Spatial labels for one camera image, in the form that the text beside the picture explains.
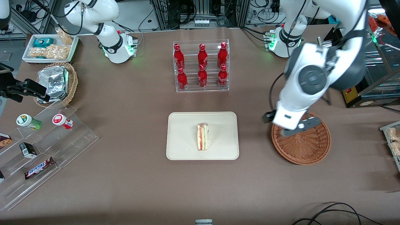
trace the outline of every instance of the red lid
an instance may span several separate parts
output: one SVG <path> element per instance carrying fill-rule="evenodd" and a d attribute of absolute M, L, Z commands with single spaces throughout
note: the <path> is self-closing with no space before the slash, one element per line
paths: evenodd
<path fill-rule="evenodd" d="M 175 49 L 176 51 L 179 51 L 179 50 L 180 50 L 179 44 L 174 44 L 174 49 Z"/>

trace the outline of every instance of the snickers bar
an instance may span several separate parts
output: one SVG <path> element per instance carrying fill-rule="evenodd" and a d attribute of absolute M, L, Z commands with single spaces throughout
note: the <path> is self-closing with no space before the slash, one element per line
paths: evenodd
<path fill-rule="evenodd" d="M 40 173 L 42 170 L 50 166 L 51 164 L 54 164 L 55 161 L 53 160 L 53 157 L 50 157 L 46 161 L 42 162 L 41 164 L 37 165 L 35 168 L 29 170 L 29 172 L 25 173 L 25 180 L 33 177 L 34 175 Z"/>

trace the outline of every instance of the wicker bowl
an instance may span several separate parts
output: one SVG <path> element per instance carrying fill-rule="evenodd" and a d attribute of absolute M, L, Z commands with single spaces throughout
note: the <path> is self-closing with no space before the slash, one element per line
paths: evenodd
<path fill-rule="evenodd" d="M 64 105 L 68 105 L 76 92 L 76 87 L 78 86 L 78 77 L 76 75 L 76 72 L 74 70 L 74 68 L 71 66 L 71 64 L 67 63 L 67 62 L 55 62 L 52 63 L 48 66 L 46 66 L 46 68 L 48 67 L 52 67 L 52 66 L 65 66 L 65 68 L 67 68 L 68 70 L 68 96 L 62 101 L 62 103 Z M 33 98 L 34 101 L 36 102 L 37 105 L 40 105 L 41 107 L 47 108 L 49 107 L 52 102 L 46 103 L 46 104 L 40 104 L 36 97 Z"/>
<path fill-rule="evenodd" d="M 322 161 L 328 154 L 331 146 L 331 137 L 325 123 L 310 128 L 295 135 L 284 137 L 282 127 L 272 126 L 272 142 L 278 152 L 287 160 L 299 165 L 311 165 Z"/>

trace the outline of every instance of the glass display case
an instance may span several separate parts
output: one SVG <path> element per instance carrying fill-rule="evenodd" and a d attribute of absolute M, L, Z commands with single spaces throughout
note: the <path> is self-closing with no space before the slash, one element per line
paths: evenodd
<path fill-rule="evenodd" d="M 342 92 L 348 108 L 400 104 L 400 40 L 380 4 L 369 5 L 368 14 L 367 73 L 360 84 Z"/>

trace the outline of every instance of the white tray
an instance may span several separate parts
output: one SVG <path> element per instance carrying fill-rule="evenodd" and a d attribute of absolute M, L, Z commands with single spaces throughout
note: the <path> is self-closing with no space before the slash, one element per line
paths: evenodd
<path fill-rule="evenodd" d="M 208 123 L 209 145 L 197 150 L 197 124 Z M 168 118 L 169 160 L 235 160 L 239 157 L 238 124 L 234 112 L 173 112 Z"/>
<path fill-rule="evenodd" d="M 28 62 L 28 63 L 70 62 L 72 60 L 72 57 L 74 56 L 74 52 L 75 52 L 76 46 L 78 45 L 78 41 L 79 41 L 79 37 L 74 36 L 74 39 L 72 40 L 72 44 L 71 44 L 71 50 L 70 50 L 70 53 L 68 54 L 68 57 L 66 60 L 59 60 L 59 59 L 54 59 L 54 58 L 32 58 L 29 56 L 29 52 L 30 52 L 30 48 L 33 47 L 33 43 L 36 38 L 53 38 L 54 39 L 53 44 L 64 45 L 64 43 L 61 41 L 58 34 L 34 34 L 34 35 L 32 35 L 28 44 L 26 45 L 24 55 L 22 56 L 23 61 Z"/>

